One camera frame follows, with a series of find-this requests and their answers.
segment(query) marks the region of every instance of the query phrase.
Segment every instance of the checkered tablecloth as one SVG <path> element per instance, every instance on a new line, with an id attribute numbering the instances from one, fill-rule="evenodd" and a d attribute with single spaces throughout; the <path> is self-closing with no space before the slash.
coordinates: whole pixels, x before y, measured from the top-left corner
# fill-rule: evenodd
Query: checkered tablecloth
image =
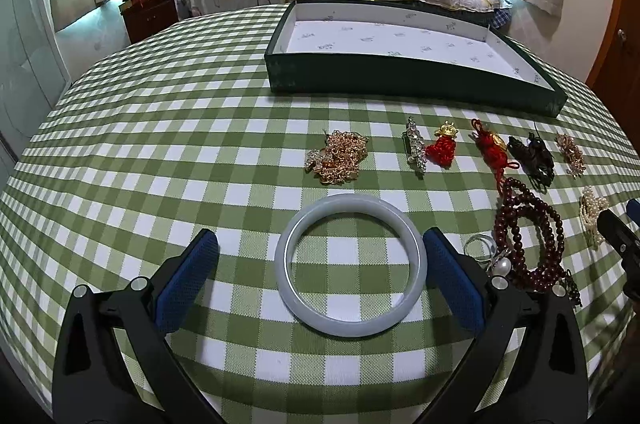
<path id="1" fill-rule="evenodd" d="M 25 150 L 0 197 L 0 328 L 45 399 L 73 287 L 112 290 L 150 276 L 201 227 L 215 230 L 220 264 L 169 339 L 230 424 L 408 422 L 466 351 L 469 335 L 432 288 L 401 324 L 378 336 L 345 340 L 309 330 L 278 296 L 274 248 L 301 207 L 360 192 L 405 211 L 421 231 L 438 226 L 462 250 L 471 235 L 489 234 L 497 199 L 470 120 L 479 117 L 505 139 L 526 138 L 534 121 L 409 98 L 274 96 L 262 55 L 284 9 L 187 20 L 104 59 L 60 99 Z M 640 196 L 640 160 L 590 90 L 549 70 L 569 100 L 557 119 L 536 120 L 557 162 L 544 198 L 564 220 L 562 263 L 580 288 L 577 320 L 596 386 L 630 310 L 620 261 L 607 244 L 589 246 L 578 199 L 592 185 L 622 214 L 625 202 Z M 450 170 L 432 165 L 418 179 L 409 168 L 401 140 L 409 115 L 427 140 L 443 121 L 455 122 L 461 133 Z M 357 181 L 324 187 L 302 170 L 305 150 L 322 147 L 325 130 L 370 137 Z M 583 150 L 581 179 L 567 174 L 556 132 L 572 135 Z M 522 236 L 532 265 L 538 241 L 530 226 Z M 295 262 L 305 297 L 352 320 L 386 311 L 408 276 L 398 239 L 367 217 L 316 225 Z M 118 337 L 135 383 L 152 401 L 130 346 Z M 484 404 L 499 394 L 521 340 L 522 332 L 514 333 Z"/>

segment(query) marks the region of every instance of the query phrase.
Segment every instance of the nightstand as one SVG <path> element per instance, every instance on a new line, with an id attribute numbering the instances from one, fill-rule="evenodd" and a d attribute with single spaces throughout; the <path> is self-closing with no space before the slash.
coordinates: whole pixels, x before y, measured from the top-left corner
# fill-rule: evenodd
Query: nightstand
<path id="1" fill-rule="evenodd" d="M 131 43 L 149 38 L 178 21 L 174 0 L 147 0 L 131 6 L 120 14 L 127 26 Z"/>

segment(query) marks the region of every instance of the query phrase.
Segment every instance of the red cord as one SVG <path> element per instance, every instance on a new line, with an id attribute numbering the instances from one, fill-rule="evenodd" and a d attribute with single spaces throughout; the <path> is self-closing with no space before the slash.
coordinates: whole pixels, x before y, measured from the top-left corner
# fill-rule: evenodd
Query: red cord
<path id="1" fill-rule="evenodd" d="M 474 119 L 471 121 L 471 126 L 474 127 L 478 136 L 476 137 L 476 144 L 482 152 L 484 162 L 494 171 L 495 185 L 498 188 L 498 192 L 502 193 L 502 181 L 504 180 L 504 169 L 518 169 L 520 164 L 517 162 L 509 162 L 507 153 L 501 149 L 500 146 L 495 144 L 494 135 L 490 131 L 484 130 L 480 119 Z"/>
<path id="2" fill-rule="evenodd" d="M 424 152 L 436 164 L 448 168 L 456 152 L 456 141 L 448 135 L 441 135 L 434 144 L 427 146 Z"/>

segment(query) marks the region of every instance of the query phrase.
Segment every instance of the red string bracelet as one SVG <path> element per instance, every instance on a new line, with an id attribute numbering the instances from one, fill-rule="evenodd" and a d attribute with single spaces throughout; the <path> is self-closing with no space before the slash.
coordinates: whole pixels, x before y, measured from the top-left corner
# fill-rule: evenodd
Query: red string bracelet
<path id="1" fill-rule="evenodd" d="M 425 155 L 436 164 L 448 168 L 451 166 L 456 152 L 455 137 L 457 134 L 458 130 L 453 126 L 453 123 L 444 123 L 436 131 L 435 135 L 439 135 L 438 140 L 424 149 Z"/>
<path id="2" fill-rule="evenodd" d="M 495 185 L 498 188 L 498 192 L 502 194 L 504 169 L 518 169 L 520 164 L 517 162 L 509 162 L 507 157 L 507 145 L 505 142 L 496 133 L 484 130 L 480 119 L 474 119 L 471 121 L 471 126 L 474 127 L 478 133 L 478 136 L 476 137 L 476 144 L 482 152 L 484 162 L 486 162 L 494 171 Z"/>

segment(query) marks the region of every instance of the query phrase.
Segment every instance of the dark red bead bracelet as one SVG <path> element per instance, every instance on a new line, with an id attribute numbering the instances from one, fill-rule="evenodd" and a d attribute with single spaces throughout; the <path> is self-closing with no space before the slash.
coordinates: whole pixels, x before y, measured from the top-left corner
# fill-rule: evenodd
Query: dark red bead bracelet
<path id="1" fill-rule="evenodd" d="M 538 267 L 533 271 L 527 269 L 522 247 L 522 236 L 518 227 L 518 219 L 527 217 L 540 229 L 544 241 L 544 253 L 540 256 Z M 508 177 L 502 189 L 502 206 L 495 218 L 495 243 L 498 253 L 507 251 L 507 231 L 511 228 L 513 246 L 506 256 L 511 261 L 510 279 L 521 289 L 536 292 L 548 292 L 556 283 L 564 286 L 573 303 L 582 306 L 580 293 L 571 276 L 560 265 L 564 253 L 564 231 L 562 218 L 545 201 L 537 198 L 521 181 Z"/>

